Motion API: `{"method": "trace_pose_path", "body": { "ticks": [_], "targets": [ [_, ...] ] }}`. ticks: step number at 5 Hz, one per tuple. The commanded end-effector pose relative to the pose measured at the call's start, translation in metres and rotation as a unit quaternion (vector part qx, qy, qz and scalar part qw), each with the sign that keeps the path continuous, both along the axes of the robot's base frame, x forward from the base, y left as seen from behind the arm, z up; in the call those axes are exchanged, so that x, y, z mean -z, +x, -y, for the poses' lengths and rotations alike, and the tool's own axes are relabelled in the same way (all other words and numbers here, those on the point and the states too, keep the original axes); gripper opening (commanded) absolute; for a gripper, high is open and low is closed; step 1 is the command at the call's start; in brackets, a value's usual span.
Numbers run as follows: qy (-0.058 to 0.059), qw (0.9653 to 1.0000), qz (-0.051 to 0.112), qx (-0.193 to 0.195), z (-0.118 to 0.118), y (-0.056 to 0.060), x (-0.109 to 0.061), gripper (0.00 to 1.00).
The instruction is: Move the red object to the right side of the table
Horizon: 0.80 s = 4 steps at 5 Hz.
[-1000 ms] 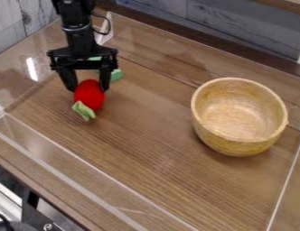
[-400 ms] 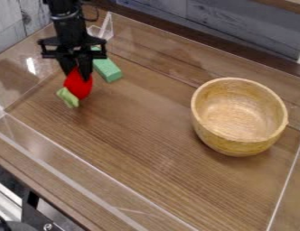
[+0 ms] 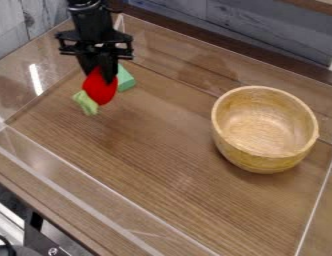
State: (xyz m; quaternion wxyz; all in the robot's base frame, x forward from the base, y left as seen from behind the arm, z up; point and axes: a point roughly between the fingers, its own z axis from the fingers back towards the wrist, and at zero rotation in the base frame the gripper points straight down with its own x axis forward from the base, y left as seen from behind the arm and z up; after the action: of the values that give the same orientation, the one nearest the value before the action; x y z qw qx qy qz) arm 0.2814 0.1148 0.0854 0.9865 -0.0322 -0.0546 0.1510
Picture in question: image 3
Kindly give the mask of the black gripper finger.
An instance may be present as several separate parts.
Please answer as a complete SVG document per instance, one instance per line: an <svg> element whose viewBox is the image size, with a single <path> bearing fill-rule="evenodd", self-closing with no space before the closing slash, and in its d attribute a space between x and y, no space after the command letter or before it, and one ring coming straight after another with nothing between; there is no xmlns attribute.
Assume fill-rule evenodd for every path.
<svg viewBox="0 0 332 256"><path fill-rule="evenodd" d="M118 59L110 53L99 55L99 66L103 79L110 84L118 74Z"/></svg>
<svg viewBox="0 0 332 256"><path fill-rule="evenodd" d="M98 58L94 54L79 54L76 56L83 73L88 75L98 66Z"/></svg>

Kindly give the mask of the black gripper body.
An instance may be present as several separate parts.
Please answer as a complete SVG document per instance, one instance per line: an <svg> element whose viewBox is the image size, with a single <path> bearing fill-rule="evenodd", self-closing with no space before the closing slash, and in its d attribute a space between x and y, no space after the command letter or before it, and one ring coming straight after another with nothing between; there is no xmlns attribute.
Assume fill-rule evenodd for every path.
<svg viewBox="0 0 332 256"><path fill-rule="evenodd" d="M110 32L99 41L82 39L75 30L58 32L55 39L59 42L62 55L76 56L108 53L118 59L131 60L134 58L132 36L119 31Z"/></svg>

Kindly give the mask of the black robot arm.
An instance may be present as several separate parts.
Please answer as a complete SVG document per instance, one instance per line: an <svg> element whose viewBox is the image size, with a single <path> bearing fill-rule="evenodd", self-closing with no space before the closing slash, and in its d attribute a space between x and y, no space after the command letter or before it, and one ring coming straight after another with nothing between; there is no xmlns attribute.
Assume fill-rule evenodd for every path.
<svg viewBox="0 0 332 256"><path fill-rule="evenodd" d="M114 28L115 10L108 0L67 0L72 30L55 34L59 53L75 56L82 70L90 74L95 68L107 84L118 74L118 60L131 60L132 36Z"/></svg>

